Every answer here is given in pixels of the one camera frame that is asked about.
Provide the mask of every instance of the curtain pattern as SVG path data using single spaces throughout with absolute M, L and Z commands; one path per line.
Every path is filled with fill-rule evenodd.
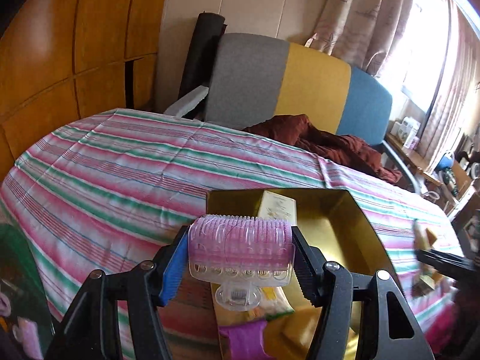
M 327 0 L 306 43 L 376 75 L 402 38 L 413 0 Z
M 453 1 L 452 6 L 452 34 L 445 71 L 417 149 L 429 162 L 427 171 L 432 171 L 454 145 L 466 116 L 462 109 L 467 95 L 475 89 L 475 71 L 480 57 L 477 36 Z

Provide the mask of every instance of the wooden desk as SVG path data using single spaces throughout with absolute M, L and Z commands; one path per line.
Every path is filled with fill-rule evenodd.
M 385 140 L 393 147 L 393 149 L 400 155 L 400 157 L 413 168 L 415 174 L 421 174 L 424 179 L 432 182 L 436 186 L 440 186 L 442 182 L 432 173 L 428 173 L 425 169 L 428 162 L 416 151 L 406 149 L 403 144 L 394 135 L 387 133 Z

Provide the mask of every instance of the open box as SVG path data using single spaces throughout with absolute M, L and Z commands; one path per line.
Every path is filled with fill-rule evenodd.
M 216 215 L 256 216 L 264 190 L 220 190 L 207 195 L 207 213 Z M 384 269 L 399 280 L 385 249 L 374 229 L 347 190 L 320 188 L 268 189 L 295 199 L 297 226 L 311 246 L 318 247 L 325 258 L 337 261 L 351 272 L 373 275 Z M 212 284 L 212 294 L 218 285 Z M 292 275 L 290 284 L 283 287 L 290 305 L 296 310 L 313 306 L 303 297 L 298 280 Z M 214 300 L 219 326 L 246 321 L 245 312 L 229 311 Z M 358 332 L 361 305 L 354 302 L 350 325 Z M 224 359 L 228 359 L 228 341 L 220 337 Z

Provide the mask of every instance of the blue gripper pad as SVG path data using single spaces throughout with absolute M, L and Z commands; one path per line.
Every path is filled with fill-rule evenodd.
M 165 253 L 159 268 L 164 266 L 162 289 L 158 295 L 159 305 L 164 307 L 177 294 L 183 271 L 188 263 L 188 227 L 182 228 Z

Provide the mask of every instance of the maroon blanket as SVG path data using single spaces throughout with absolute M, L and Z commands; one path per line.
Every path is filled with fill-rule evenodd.
M 363 139 L 317 130 L 306 115 L 274 116 L 244 131 L 299 147 L 390 184 L 397 183 L 402 177 L 399 170 L 384 168 L 380 163 L 380 153 Z

